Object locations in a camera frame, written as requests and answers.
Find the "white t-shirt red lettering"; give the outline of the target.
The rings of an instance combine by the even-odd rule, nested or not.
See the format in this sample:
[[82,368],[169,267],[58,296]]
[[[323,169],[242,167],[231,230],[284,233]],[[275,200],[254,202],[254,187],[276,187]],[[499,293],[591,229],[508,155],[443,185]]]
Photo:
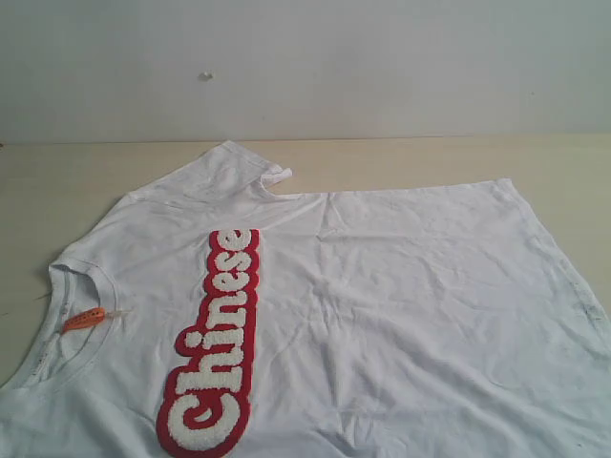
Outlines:
[[[224,142],[69,245],[2,455],[609,455],[610,322],[510,180],[290,175]],[[60,333],[95,307],[130,313]]]

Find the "orange clothing tag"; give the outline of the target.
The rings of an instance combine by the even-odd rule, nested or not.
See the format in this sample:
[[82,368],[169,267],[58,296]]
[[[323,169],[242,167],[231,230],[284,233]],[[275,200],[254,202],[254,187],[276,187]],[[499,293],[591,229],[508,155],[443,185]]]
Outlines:
[[70,317],[63,323],[60,333],[95,327],[104,321],[117,319],[129,313],[130,310],[108,311],[103,307],[95,307]]

